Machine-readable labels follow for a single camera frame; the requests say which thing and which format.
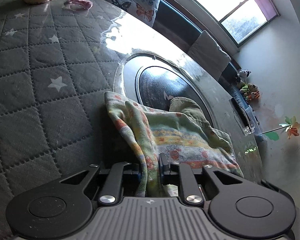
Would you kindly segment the window with green frame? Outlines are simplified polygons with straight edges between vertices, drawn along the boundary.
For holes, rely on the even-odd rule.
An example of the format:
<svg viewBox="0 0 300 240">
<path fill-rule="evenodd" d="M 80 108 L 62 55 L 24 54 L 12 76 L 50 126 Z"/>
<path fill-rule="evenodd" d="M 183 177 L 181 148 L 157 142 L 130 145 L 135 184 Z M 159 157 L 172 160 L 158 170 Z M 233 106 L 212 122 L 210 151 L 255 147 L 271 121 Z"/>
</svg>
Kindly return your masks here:
<svg viewBox="0 0 300 240">
<path fill-rule="evenodd" d="M 174 0 L 226 43 L 240 47 L 279 12 L 272 0 Z"/>
</svg>

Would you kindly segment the small pink crumpled cloth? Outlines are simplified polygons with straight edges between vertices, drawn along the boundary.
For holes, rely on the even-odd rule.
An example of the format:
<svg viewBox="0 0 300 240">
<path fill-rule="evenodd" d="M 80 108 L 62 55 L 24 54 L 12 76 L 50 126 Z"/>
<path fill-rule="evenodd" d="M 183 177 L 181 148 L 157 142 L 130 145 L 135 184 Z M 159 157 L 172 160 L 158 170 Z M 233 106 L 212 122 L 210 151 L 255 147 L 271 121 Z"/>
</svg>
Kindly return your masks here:
<svg viewBox="0 0 300 240">
<path fill-rule="evenodd" d="M 64 5 L 71 10 L 90 10 L 93 7 L 89 0 L 67 0 Z"/>
</svg>

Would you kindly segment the blue corner sofa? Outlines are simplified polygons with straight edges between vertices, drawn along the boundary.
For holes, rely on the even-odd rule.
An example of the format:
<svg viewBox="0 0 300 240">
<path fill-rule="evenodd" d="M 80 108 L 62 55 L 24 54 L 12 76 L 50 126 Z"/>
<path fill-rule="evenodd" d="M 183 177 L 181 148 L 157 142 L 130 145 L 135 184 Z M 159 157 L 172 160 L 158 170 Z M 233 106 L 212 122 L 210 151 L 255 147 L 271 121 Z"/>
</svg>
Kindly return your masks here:
<svg viewBox="0 0 300 240">
<path fill-rule="evenodd" d="M 203 30 L 200 30 L 184 14 L 166 0 L 160 0 L 153 29 L 165 36 L 186 53 L 203 32 Z M 184 73 L 190 80 L 190 76 L 186 74 L 185 71 L 182 70 L 182 73 Z M 237 103 L 245 109 L 251 122 L 255 126 L 254 133 L 259 135 L 260 128 L 253 114 L 252 108 L 246 103 L 239 90 L 234 87 L 234 83 L 237 81 L 239 81 L 239 77 L 235 76 L 234 66 L 230 62 L 226 69 L 222 72 L 218 82 L 220 82 L 232 98 L 235 98 Z"/>
</svg>

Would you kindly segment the colourful patterned children's garment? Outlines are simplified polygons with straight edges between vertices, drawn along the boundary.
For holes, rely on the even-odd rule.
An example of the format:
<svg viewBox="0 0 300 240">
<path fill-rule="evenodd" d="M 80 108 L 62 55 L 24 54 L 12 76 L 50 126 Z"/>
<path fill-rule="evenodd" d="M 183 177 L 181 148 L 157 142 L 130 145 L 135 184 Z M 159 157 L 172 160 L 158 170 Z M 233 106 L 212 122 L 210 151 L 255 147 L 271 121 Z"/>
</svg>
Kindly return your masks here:
<svg viewBox="0 0 300 240">
<path fill-rule="evenodd" d="M 159 155 L 192 169 L 212 165 L 242 177 L 229 135 L 213 128 L 191 99 L 176 97 L 168 111 L 146 107 L 114 92 L 105 92 L 110 119 L 141 166 L 138 197 L 174 196 L 174 186 L 159 178 Z"/>
</svg>

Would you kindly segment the plain white pillow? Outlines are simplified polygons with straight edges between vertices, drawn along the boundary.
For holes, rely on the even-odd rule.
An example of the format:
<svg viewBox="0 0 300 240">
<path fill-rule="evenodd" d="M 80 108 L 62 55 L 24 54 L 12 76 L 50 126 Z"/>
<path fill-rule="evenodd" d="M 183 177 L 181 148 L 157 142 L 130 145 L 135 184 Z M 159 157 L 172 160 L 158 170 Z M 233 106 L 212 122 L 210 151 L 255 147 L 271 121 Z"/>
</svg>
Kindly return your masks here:
<svg viewBox="0 0 300 240">
<path fill-rule="evenodd" d="M 217 81 L 231 61 L 230 56 L 205 30 L 189 48 L 187 54 Z"/>
</svg>

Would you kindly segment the round black glass turntable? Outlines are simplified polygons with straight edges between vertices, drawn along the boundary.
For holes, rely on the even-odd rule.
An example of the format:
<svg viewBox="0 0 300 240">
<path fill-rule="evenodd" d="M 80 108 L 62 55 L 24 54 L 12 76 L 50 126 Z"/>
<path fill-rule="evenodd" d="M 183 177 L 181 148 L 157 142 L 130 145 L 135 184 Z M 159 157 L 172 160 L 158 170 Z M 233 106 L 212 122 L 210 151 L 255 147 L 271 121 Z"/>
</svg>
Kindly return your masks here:
<svg viewBox="0 0 300 240">
<path fill-rule="evenodd" d="M 150 54 L 139 54 L 123 67 L 125 94 L 137 103 L 168 111 L 171 100 L 185 97 L 195 101 L 211 126 L 214 126 L 203 96 L 181 70 Z"/>
</svg>

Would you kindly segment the green and orange plush toys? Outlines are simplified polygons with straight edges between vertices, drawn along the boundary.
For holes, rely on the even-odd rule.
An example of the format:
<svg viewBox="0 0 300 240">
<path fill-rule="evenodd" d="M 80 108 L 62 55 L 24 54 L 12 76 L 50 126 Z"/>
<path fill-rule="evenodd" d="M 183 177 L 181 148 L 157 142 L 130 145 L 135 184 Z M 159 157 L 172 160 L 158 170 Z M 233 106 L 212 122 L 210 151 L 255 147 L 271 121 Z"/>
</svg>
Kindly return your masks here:
<svg viewBox="0 0 300 240">
<path fill-rule="evenodd" d="M 257 85 L 252 83 L 246 83 L 239 91 L 245 101 L 256 100 L 260 97 Z"/>
</svg>

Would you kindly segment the paper pinwheel flower decoration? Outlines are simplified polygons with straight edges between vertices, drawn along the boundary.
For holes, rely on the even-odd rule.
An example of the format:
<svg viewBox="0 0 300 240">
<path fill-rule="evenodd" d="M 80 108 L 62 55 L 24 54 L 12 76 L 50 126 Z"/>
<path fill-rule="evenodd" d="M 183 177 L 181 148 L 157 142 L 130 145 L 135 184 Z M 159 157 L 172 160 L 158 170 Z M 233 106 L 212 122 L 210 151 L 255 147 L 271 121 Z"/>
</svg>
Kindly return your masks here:
<svg viewBox="0 0 300 240">
<path fill-rule="evenodd" d="M 262 134 L 272 141 L 278 141 L 280 135 L 283 133 L 286 134 L 287 139 L 290 139 L 291 137 L 298 137 L 300 135 L 299 129 L 300 123 L 297 121 L 296 116 L 293 116 L 291 118 L 285 116 L 285 122 L 280 123 L 278 128 L 271 129 L 269 131 L 263 132 Z"/>
</svg>

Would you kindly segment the black tray on table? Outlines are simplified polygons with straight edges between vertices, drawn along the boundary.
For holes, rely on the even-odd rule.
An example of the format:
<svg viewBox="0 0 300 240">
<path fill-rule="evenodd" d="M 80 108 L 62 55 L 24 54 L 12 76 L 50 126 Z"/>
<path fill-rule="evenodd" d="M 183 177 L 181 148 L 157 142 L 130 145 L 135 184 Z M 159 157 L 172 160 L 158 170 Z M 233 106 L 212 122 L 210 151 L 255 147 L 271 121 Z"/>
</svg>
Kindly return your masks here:
<svg viewBox="0 0 300 240">
<path fill-rule="evenodd" d="M 250 120 L 248 114 L 246 113 L 245 109 L 237 103 L 235 98 L 231 98 L 230 101 L 231 101 L 232 106 L 233 106 L 235 112 L 237 113 L 237 115 L 239 117 L 239 120 L 241 122 L 241 128 L 242 128 L 243 134 L 245 136 L 253 134 L 254 131 L 255 131 L 255 126 L 251 122 L 251 120 Z"/>
</svg>

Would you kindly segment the black and white plush toy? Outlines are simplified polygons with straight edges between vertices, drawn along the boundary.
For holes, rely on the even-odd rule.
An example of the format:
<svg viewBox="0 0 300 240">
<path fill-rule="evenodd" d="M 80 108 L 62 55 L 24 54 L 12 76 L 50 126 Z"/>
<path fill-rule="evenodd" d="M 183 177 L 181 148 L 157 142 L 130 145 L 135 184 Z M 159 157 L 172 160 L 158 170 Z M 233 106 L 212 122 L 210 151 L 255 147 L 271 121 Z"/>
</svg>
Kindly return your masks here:
<svg viewBox="0 0 300 240">
<path fill-rule="evenodd" d="M 242 69 L 242 70 L 239 71 L 238 74 L 239 74 L 240 80 L 246 83 L 247 82 L 247 78 L 251 74 L 251 71 L 249 71 L 247 69 Z"/>
</svg>

